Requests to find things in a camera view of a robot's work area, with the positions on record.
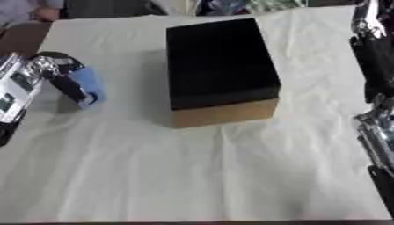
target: wrinkled paper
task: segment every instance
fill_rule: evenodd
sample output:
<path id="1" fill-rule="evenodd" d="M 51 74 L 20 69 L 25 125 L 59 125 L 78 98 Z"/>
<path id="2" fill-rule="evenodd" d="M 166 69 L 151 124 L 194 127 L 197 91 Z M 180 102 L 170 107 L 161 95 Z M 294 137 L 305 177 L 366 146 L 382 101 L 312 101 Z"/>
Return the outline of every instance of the wrinkled paper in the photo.
<path id="1" fill-rule="evenodd" d="M 0 222 L 389 219 L 351 119 L 368 110 L 352 7 L 256 18 L 282 82 L 270 120 L 171 128 L 165 29 L 233 18 L 54 23 L 41 50 L 92 66 L 86 111 L 50 85 L 0 149 Z"/>

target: floor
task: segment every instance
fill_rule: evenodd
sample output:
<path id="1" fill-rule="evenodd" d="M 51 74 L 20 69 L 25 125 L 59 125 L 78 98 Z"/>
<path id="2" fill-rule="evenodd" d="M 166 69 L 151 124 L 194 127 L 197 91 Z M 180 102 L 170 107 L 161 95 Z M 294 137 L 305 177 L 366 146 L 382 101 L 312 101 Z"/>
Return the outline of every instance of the floor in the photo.
<path id="1" fill-rule="evenodd" d="M 146 7 L 149 0 L 66 0 L 66 2 L 71 18 L 136 17 L 152 14 L 152 11 Z M 354 0 L 309 0 L 309 6 L 334 6 L 353 2 Z"/>

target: brown box base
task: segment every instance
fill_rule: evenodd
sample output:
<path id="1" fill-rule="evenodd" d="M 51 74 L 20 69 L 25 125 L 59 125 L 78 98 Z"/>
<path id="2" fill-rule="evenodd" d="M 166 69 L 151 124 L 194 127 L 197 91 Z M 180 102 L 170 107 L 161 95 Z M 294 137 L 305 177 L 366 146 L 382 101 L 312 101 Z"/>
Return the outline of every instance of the brown box base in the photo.
<path id="1" fill-rule="evenodd" d="M 268 99 L 234 105 L 172 111 L 176 128 L 261 120 L 273 117 L 279 99 Z"/>

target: cardboard box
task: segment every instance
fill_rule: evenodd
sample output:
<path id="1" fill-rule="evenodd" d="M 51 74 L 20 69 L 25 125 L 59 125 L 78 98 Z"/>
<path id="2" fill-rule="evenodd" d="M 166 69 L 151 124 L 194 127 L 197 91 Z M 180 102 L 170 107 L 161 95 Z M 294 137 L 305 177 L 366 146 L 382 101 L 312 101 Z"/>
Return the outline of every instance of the cardboard box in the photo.
<path id="1" fill-rule="evenodd" d="M 167 30 L 175 127 L 270 118 L 281 82 L 253 18 Z"/>

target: blue sponge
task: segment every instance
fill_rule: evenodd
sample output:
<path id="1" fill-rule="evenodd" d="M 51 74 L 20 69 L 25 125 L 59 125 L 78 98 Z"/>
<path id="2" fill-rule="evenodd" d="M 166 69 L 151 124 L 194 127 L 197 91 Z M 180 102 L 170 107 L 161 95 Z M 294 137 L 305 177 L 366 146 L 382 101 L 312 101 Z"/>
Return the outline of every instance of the blue sponge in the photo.
<path id="1" fill-rule="evenodd" d="M 106 95 L 104 93 L 104 85 L 95 75 L 91 67 L 85 67 L 83 69 L 74 71 L 69 74 L 69 78 L 78 83 L 84 92 L 90 94 L 95 99 L 92 101 L 80 101 L 78 105 L 84 109 L 89 105 L 94 105 L 97 103 L 102 103 L 106 100 Z"/>

